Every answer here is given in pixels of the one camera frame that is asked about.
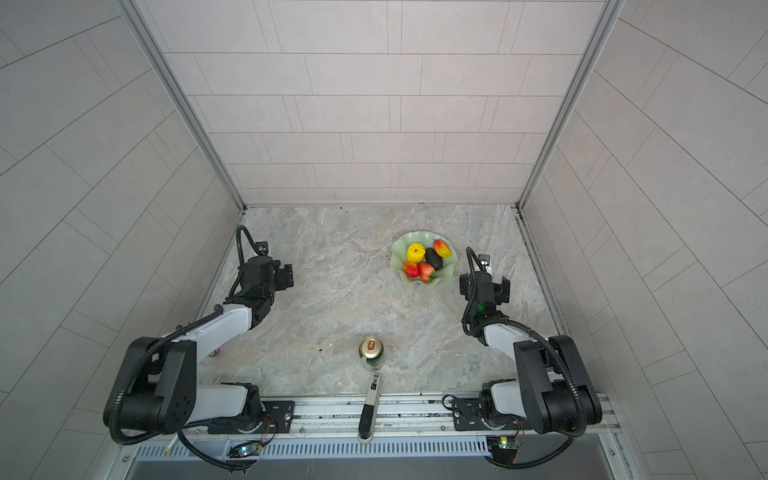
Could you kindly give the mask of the dark fake avocado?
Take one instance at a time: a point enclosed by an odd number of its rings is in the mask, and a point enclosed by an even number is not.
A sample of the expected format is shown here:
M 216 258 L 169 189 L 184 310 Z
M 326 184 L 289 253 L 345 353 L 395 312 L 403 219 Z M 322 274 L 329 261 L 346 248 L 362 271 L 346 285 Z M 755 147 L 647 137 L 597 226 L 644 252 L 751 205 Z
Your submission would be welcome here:
M 431 265 L 435 271 L 443 268 L 443 258 L 432 247 L 425 250 L 424 262 Z

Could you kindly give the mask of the red yellow fake pear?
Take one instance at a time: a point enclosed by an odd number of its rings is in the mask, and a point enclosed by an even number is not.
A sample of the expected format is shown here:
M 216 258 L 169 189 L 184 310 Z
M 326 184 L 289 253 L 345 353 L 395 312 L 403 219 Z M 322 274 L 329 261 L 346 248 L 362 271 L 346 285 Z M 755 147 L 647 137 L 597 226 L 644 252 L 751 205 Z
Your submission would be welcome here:
M 433 274 L 435 273 L 434 267 L 427 262 L 420 262 L 418 267 L 421 280 L 423 282 L 430 282 L 432 280 Z

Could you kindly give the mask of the red yellow fake mango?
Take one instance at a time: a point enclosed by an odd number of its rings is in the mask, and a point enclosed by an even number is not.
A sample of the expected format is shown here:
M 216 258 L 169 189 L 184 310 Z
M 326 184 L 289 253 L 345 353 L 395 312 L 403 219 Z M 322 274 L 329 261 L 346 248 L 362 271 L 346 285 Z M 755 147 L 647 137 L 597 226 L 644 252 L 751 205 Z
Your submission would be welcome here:
M 441 258 L 449 258 L 452 256 L 452 251 L 447 245 L 446 241 L 443 239 L 437 239 L 433 242 L 432 245 L 433 250 L 435 253 L 440 256 Z

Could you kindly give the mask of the red fake strawberry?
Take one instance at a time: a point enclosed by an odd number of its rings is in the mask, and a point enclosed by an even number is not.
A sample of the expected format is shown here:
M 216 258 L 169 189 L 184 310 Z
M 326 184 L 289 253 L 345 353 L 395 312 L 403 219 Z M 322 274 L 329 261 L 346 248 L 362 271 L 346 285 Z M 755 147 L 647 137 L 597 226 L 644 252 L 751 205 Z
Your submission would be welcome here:
M 414 262 L 411 262 L 411 261 L 404 262 L 403 270 L 408 278 L 417 278 L 420 276 L 420 268 Z

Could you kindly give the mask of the yellow fake bell pepper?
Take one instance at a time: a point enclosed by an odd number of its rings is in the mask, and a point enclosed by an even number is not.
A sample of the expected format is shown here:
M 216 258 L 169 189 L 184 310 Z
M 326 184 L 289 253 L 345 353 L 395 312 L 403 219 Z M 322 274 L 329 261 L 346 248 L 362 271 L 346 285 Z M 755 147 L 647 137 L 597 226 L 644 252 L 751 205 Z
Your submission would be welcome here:
M 418 242 L 412 243 L 406 250 L 406 260 L 419 264 L 424 260 L 425 247 Z

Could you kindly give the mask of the green wavy fruit bowl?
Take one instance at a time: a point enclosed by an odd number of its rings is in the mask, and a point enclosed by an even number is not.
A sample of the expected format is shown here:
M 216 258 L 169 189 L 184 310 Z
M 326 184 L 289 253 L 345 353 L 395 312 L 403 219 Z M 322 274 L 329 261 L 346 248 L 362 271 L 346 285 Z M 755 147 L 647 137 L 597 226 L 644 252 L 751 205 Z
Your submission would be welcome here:
M 429 231 L 402 235 L 390 249 L 390 267 L 406 284 L 435 286 L 450 280 L 459 260 L 456 249 Z

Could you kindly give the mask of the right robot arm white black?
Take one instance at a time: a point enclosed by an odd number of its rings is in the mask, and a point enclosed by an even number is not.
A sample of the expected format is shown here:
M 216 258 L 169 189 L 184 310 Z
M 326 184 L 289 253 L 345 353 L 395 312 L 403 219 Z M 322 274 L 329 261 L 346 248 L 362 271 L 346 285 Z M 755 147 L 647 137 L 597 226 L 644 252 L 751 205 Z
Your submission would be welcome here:
M 529 426 L 538 434 L 571 437 L 602 421 L 602 407 L 574 340 L 546 337 L 498 307 L 509 301 L 510 281 L 495 283 L 485 271 L 459 277 L 467 301 L 461 324 L 466 335 L 515 362 L 514 380 L 482 386 L 479 416 L 490 429 Z

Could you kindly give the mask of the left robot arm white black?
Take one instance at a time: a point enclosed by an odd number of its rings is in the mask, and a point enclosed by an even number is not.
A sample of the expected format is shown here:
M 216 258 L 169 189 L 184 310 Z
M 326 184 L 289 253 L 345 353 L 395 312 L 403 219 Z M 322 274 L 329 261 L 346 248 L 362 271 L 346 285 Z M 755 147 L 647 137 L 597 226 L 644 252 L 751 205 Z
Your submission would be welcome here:
M 259 389 L 250 383 L 202 386 L 199 363 L 258 326 L 275 295 L 294 285 L 293 267 L 255 256 L 239 268 L 229 297 L 213 312 L 161 337 L 141 337 L 126 350 L 103 422 L 111 438 L 132 445 L 198 423 L 249 433 L 264 422 Z

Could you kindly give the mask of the green drink can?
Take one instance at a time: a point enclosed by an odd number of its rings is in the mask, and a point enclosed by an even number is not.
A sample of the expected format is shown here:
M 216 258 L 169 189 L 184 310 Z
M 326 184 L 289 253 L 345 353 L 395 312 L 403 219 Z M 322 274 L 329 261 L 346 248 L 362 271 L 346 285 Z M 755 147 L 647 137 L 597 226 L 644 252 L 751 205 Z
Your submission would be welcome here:
M 363 365 L 371 370 L 378 370 L 384 361 L 384 346 L 380 339 L 369 336 L 362 340 L 358 353 Z

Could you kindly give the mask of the right circuit board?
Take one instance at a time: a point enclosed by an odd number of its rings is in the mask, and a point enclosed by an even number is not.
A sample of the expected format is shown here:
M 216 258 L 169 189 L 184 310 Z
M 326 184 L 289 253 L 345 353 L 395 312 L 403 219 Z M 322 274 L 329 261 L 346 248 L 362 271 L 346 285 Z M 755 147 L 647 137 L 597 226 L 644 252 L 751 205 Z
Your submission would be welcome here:
M 488 436 L 486 443 L 489 451 L 489 460 L 496 464 L 509 468 L 517 459 L 519 444 L 514 437 Z

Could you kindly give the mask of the circuit board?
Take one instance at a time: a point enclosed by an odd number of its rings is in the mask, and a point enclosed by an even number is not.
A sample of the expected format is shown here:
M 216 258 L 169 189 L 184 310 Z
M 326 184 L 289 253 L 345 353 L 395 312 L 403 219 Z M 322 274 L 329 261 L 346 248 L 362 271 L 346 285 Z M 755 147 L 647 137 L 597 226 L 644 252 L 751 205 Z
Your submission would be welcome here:
M 244 459 L 259 455 L 263 448 L 263 443 L 260 441 L 244 442 L 231 447 L 227 456 L 230 459 Z
M 489 451 L 489 460 L 496 464 L 509 468 L 517 459 L 519 444 L 514 437 L 488 436 L 486 443 Z

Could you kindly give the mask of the left circuit board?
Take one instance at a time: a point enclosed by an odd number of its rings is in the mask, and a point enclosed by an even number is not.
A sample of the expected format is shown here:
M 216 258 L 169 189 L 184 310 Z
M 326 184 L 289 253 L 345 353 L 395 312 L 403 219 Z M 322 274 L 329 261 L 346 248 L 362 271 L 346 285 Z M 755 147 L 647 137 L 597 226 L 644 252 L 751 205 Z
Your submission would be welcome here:
M 263 448 L 263 443 L 260 441 L 244 442 L 231 447 L 227 456 L 230 459 L 244 459 L 259 455 Z

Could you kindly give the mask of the black white handheld tool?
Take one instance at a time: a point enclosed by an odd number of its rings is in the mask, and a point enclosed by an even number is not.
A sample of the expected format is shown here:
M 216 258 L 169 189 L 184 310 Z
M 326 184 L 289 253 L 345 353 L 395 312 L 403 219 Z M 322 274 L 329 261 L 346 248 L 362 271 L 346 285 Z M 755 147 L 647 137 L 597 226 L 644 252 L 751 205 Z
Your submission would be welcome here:
M 380 393 L 381 374 L 373 373 L 358 424 L 358 440 L 363 444 L 370 443 L 373 439 Z

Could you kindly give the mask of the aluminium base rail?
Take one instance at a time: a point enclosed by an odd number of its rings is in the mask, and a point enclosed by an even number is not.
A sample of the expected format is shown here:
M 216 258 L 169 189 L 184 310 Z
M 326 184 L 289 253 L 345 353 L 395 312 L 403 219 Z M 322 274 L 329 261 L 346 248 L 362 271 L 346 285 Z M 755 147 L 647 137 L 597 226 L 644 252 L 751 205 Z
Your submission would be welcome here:
M 267 438 L 450 435 L 454 432 L 523 433 L 533 426 L 520 403 L 510 415 L 492 416 L 489 401 L 466 395 L 387 394 L 262 397 L 255 387 L 218 385 L 192 393 L 128 394 L 107 405 L 105 425 L 140 443 L 182 429 L 208 435 Z

